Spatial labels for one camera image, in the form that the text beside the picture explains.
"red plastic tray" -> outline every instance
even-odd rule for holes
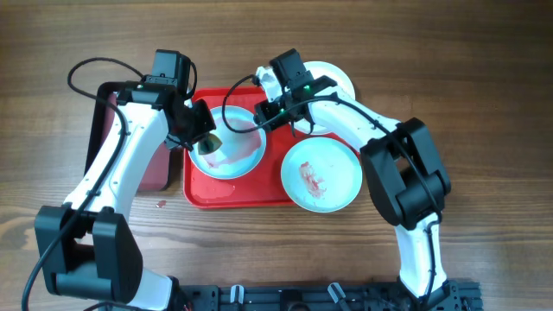
[[[196,91],[193,100],[204,99],[209,108],[221,106],[228,88],[208,88]],[[227,100],[253,112],[253,106],[266,100],[259,87],[239,87]],[[334,134],[325,135],[337,139]],[[280,167],[284,156],[292,146],[308,135],[296,131],[292,136],[290,126],[283,126],[267,134],[267,148],[261,162],[248,174],[237,179],[222,181],[199,171],[188,152],[184,152],[183,193],[198,208],[261,207],[294,205],[283,188]]]

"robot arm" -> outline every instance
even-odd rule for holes
[[[122,148],[99,190],[79,216],[73,232],[63,238],[43,266],[48,291],[54,295],[114,301],[148,310],[182,310],[184,298],[174,278],[143,267],[142,254],[128,227],[131,203],[151,157],[170,135],[185,148],[205,139],[215,124],[205,102],[185,106],[190,60],[175,51],[158,50],[152,74],[141,82],[122,83],[110,132],[81,183],[62,207],[43,206],[35,219],[41,256],[90,195],[92,184]],[[92,245],[75,241],[92,234]]]
[[[417,119],[402,124],[378,115],[349,97],[328,77],[313,79],[295,50],[278,56],[270,64],[272,67],[260,67],[254,79],[263,87],[268,99],[256,108],[259,123],[274,117],[274,112],[288,110],[291,113],[283,116],[279,124],[306,118],[312,124],[331,130],[359,151],[373,203],[386,221],[395,227],[401,257],[401,282],[414,298],[422,299],[429,292],[433,255],[435,278],[430,293],[437,291],[447,279],[440,258],[439,225],[431,226],[431,238],[426,231],[438,217],[429,210],[429,200],[414,178],[412,170],[415,168],[399,172],[395,161],[400,156],[393,150],[390,138],[353,107],[379,122],[409,147],[418,169],[423,172],[435,200],[443,209],[443,196],[449,192],[450,183],[424,124]],[[334,97],[349,105],[341,105],[337,100],[322,100],[308,103],[307,108],[299,105],[294,108],[302,101],[323,96]],[[274,130],[276,127],[264,128]]]

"wooden table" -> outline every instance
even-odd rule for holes
[[[93,102],[69,68],[92,56],[143,72],[157,48],[198,66],[199,87],[230,86],[274,56],[342,68],[358,100],[430,128],[453,182],[441,229],[448,276],[481,282],[488,310],[553,308],[553,7],[494,1],[6,0],[0,8],[0,309],[18,309],[37,259],[33,220],[82,177]],[[95,92],[134,79],[108,64],[77,73]],[[337,213],[298,207],[204,212],[176,178],[139,194],[130,226],[151,269],[184,284],[393,279],[396,238],[363,187]],[[156,208],[166,200],[164,208]],[[49,295],[32,309],[82,309]]]

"white bowl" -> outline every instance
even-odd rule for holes
[[[223,143],[221,147],[209,155],[199,155],[198,148],[189,154],[194,166],[205,175],[229,180],[248,174],[259,164],[267,148],[267,137],[264,130],[247,134],[230,131],[223,122],[221,111],[221,107],[211,109],[217,126],[212,133]],[[255,126],[253,114],[244,108],[228,105],[225,114],[226,120],[235,129],[245,130]]]
[[[281,166],[286,194],[311,212],[330,213],[350,204],[359,193],[363,172],[346,145],[326,137],[296,144]]]
[[[307,70],[311,71],[314,79],[326,75],[330,79],[336,81],[338,86],[344,89],[344,92],[346,92],[347,95],[355,99],[355,89],[353,88],[352,81],[347,77],[346,73],[335,65],[324,61],[308,61],[303,63],[303,65],[305,65]],[[309,122],[303,119],[294,123],[294,129],[299,130],[301,133],[308,134],[311,127]],[[325,135],[328,133],[330,133],[330,130],[327,130],[324,126],[315,124],[311,135]]]

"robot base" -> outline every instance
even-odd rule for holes
[[[364,286],[344,286],[346,304],[352,311],[418,310],[401,282],[374,282]],[[341,311],[327,287],[253,287],[244,289],[243,303],[231,303],[232,289],[217,286],[181,286],[188,309],[193,311]],[[446,281],[435,311],[481,311],[477,282]]]

